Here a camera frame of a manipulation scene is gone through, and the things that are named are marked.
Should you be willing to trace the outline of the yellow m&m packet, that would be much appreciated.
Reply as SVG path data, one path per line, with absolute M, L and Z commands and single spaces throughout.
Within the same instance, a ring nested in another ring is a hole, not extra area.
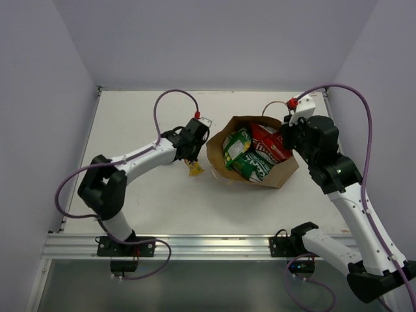
M 189 170 L 189 176 L 198 176 L 204 172 L 204 169 L 201 167 L 198 161 L 190 161 L 188 159 L 185 159 L 184 163 L 186 164 Z

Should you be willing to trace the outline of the brown paper bag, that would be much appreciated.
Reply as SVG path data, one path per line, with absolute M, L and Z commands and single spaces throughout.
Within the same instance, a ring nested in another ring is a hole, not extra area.
M 299 165 L 292 154 L 292 157 L 284 162 L 273 165 L 270 173 L 260 183 L 253 183 L 243 178 L 236 170 L 230 166 L 226 168 L 224 165 L 224 154 L 222 144 L 228 134 L 238 131 L 240 128 L 246 127 L 251 134 L 251 123 L 261 124 L 272 127 L 280 131 L 281 121 L 269 116 L 265 116 L 267 108 L 273 104 L 284 104 L 283 101 L 275 100 L 266 104 L 262 110 L 262 113 L 257 116 L 233 116 L 226 124 L 223 130 L 219 131 L 206 143 L 207 158 L 213 168 L 213 175 L 218 180 L 227 180 L 228 183 L 241 182 L 249 185 L 258 185 L 261 187 L 271 187 L 274 189 L 280 189 L 297 171 Z M 252 145 L 248 151 L 254 151 Z

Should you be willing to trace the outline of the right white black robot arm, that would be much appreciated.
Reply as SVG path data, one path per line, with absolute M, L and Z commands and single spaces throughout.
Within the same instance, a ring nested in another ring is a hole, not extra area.
M 415 278 L 415 262 L 396 247 L 368 197 L 361 195 L 363 178 L 357 166 L 339 153 L 339 130 L 333 120 L 287 115 L 281 133 L 283 145 L 307 163 L 312 180 L 340 212 L 357 245 L 352 250 L 306 222 L 291 231 L 292 252 L 323 258 L 346 277 L 352 292 L 365 303 Z

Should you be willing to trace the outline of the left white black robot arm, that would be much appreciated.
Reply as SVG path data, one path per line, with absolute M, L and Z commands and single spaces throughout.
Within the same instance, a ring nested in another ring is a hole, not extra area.
M 122 212 L 127 186 L 159 166 L 183 159 L 196 162 L 211 124 L 207 118 L 192 118 L 186 126 L 166 131 L 159 140 L 131 153 L 93 158 L 77 193 L 112 236 L 112 247 L 120 255 L 130 254 L 135 247 L 134 231 Z

